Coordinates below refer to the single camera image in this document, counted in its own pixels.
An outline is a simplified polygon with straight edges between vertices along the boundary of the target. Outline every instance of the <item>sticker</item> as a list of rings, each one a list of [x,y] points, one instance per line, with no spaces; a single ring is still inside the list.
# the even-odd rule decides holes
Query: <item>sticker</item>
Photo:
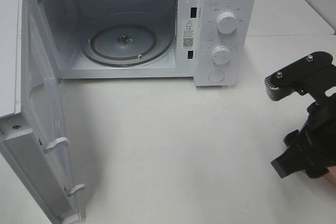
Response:
[[[193,49],[196,39],[196,31],[198,28],[198,20],[186,18],[182,20],[182,45],[184,49]]]

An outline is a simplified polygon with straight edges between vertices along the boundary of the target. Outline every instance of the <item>white microwave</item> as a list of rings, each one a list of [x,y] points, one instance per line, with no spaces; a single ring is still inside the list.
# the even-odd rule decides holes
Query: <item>white microwave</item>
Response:
[[[61,79],[234,84],[254,0],[0,0],[0,151],[54,224],[80,219]]]

